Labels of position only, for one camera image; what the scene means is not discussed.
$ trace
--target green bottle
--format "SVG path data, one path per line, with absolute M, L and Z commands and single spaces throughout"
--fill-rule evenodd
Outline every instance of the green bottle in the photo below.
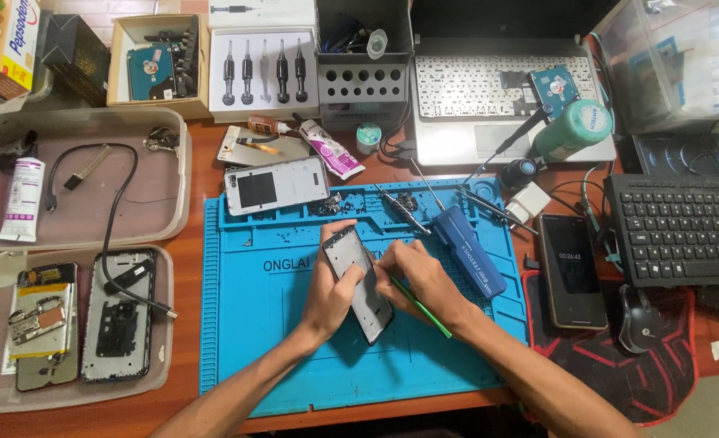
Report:
M 563 161 L 585 147 L 600 143 L 611 134 L 613 120 L 605 107 L 591 99 L 567 105 L 554 122 L 533 141 L 544 160 Z

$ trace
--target blue silicone repair mat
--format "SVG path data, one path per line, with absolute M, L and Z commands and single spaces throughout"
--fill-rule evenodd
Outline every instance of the blue silicone repair mat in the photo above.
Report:
M 226 198 L 205 201 L 200 393 L 236 373 L 283 339 L 300 321 L 320 226 L 356 218 L 359 237 L 376 257 L 395 239 L 421 238 L 460 291 L 506 331 L 527 341 L 527 312 L 507 226 L 479 210 L 453 189 L 461 180 L 430 182 L 449 207 L 462 204 L 481 245 L 505 277 L 508 289 L 491 302 L 468 286 L 445 246 L 433 233 L 414 234 L 372 185 L 339 187 L 337 213 L 309 214 L 304 205 L 230 216 Z M 494 178 L 476 178 L 471 189 L 500 202 Z M 381 185 L 391 195 L 410 193 L 414 215 L 429 224 L 440 213 L 422 182 Z M 370 347 L 349 311 L 335 335 L 267 394 L 252 417 L 287 414 L 402 398 L 501 386 L 503 382 L 468 345 L 446 339 L 436 328 L 397 311 Z

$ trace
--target computer mouse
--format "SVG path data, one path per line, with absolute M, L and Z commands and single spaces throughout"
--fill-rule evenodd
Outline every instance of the computer mouse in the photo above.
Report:
M 662 316 L 641 289 L 624 284 L 618 294 L 624 310 L 618 340 L 631 353 L 647 352 L 659 342 Z

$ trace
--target wooden desk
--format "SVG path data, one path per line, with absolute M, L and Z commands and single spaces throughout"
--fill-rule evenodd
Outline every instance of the wooden desk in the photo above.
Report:
M 135 397 L 86 404 L 74 408 L 54 409 L 40 412 L 0 414 L 0 436 L 145 436 L 161 423 L 173 416 L 179 409 L 197 397 L 198 362 L 200 357 L 200 281 L 203 251 L 203 201 L 217 197 L 223 165 L 215 160 L 226 125 L 215 125 L 210 121 L 190 122 L 189 132 L 193 144 L 193 170 L 189 222 L 183 231 L 169 241 L 159 243 L 172 256 L 175 276 L 175 306 L 179 312 L 175 322 L 172 343 L 172 362 L 168 380 L 156 391 Z M 348 146 L 354 154 L 353 135 L 336 135 L 338 141 Z M 364 172 L 356 175 L 348 184 L 396 183 L 417 179 L 408 168 L 397 163 L 385 164 L 376 156 L 366 157 Z M 539 182 L 544 189 L 557 183 L 582 179 L 589 169 L 588 164 L 560 164 L 541 175 Z M 429 175 L 442 178 L 450 175 L 467 175 L 474 167 L 426 168 Z M 590 180 L 596 183 L 606 175 L 605 166 L 595 171 Z M 340 185 L 337 178 L 331 185 Z M 567 201 L 577 200 L 579 185 L 563 187 L 558 192 Z M 590 200 L 600 202 L 600 193 L 593 186 L 588 187 Z M 568 209 L 556 202 L 546 208 L 549 213 L 567 214 Z M 531 236 L 522 231 L 513 234 L 518 263 L 525 253 L 535 254 Z M 608 264 L 600 264 L 603 275 L 615 276 Z M 719 340 L 719 313 L 702 312 L 695 314 L 697 363 L 702 376 L 719 374 L 719 361 L 715 362 L 710 353 L 710 343 Z M 472 408 L 489 404 L 516 402 L 516 396 L 507 388 L 454 393 L 422 397 L 387 403 L 366 404 L 351 408 L 335 408 L 318 412 L 279 415 L 246 421 L 239 432 L 251 433 L 264 430 L 281 430 L 314 425 L 346 423 L 348 421 L 382 419 L 409 414 L 439 412 L 460 408 Z

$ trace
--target blue hard drive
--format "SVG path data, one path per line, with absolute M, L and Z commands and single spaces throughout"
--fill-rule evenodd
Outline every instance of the blue hard drive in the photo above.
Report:
M 127 72 L 133 101 L 159 101 L 176 95 L 169 45 L 155 45 L 127 52 Z
M 554 108 L 549 114 L 549 122 L 553 122 L 562 114 L 565 105 L 581 98 L 567 64 L 555 65 L 550 69 L 533 70 L 530 72 L 530 79 L 535 91 L 538 92 L 541 104 L 549 104 Z

